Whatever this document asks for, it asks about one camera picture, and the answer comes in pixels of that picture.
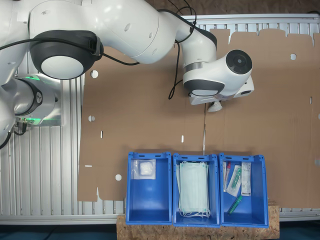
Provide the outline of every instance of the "face mask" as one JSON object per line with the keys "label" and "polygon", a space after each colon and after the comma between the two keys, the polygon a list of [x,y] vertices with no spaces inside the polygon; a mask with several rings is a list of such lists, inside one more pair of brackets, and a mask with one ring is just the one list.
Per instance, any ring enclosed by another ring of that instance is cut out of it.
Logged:
{"label": "face mask", "polygon": [[176,171],[180,192],[179,209],[183,217],[209,217],[208,165],[186,162]]}

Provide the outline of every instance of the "white sticker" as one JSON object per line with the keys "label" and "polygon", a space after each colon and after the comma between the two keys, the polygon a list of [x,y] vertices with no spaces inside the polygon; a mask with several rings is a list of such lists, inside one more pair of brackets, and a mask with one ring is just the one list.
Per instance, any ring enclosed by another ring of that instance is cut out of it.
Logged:
{"label": "white sticker", "polygon": [[251,162],[242,162],[241,172],[241,195],[251,196]]}
{"label": "white sticker", "polygon": [[40,92],[36,93],[36,102],[39,104],[42,101],[42,94]]}

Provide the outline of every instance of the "wooden board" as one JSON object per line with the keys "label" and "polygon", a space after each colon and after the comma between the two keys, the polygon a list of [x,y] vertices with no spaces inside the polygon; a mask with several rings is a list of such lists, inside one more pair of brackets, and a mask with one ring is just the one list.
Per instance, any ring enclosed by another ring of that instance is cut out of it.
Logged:
{"label": "wooden board", "polygon": [[124,215],[116,221],[118,240],[261,240],[280,238],[279,206],[268,202],[269,228],[250,227],[175,227],[173,225],[126,225]]}

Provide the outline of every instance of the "green object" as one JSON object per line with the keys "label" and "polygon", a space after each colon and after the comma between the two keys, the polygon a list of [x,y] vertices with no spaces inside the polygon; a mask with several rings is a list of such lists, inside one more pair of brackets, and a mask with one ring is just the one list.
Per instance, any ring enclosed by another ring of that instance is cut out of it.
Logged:
{"label": "green object", "polygon": [[35,76],[26,76],[25,79],[32,79],[32,80],[40,81],[40,79],[36,75]]}
{"label": "green object", "polygon": [[233,180],[232,185],[231,185],[231,187],[233,189],[237,186],[237,183],[238,183],[238,181],[240,179],[240,176],[241,176],[241,167],[239,167],[238,170],[236,171],[234,180]]}
{"label": "green object", "polygon": [[236,207],[239,205],[239,203],[242,200],[242,196],[239,196],[235,202],[232,204],[232,206],[230,207],[229,211],[228,211],[228,215],[232,214],[234,212],[234,210],[236,209]]}

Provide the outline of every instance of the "hole in cardboard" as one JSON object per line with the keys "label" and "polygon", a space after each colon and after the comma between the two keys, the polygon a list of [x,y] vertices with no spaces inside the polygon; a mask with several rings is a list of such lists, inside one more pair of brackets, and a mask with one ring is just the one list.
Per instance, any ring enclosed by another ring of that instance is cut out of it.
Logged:
{"label": "hole in cardboard", "polygon": [[90,115],[88,119],[89,119],[89,122],[94,122],[95,121],[95,116],[91,116]]}
{"label": "hole in cardboard", "polygon": [[291,60],[296,60],[296,58],[297,58],[297,55],[295,55],[294,53],[290,55]]}
{"label": "hole in cardboard", "polygon": [[99,73],[97,70],[92,70],[90,72],[90,76],[93,78],[93,79],[96,79],[98,77]]}
{"label": "hole in cardboard", "polygon": [[115,175],[115,180],[120,181],[122,179],[122,176],[120,174]]}

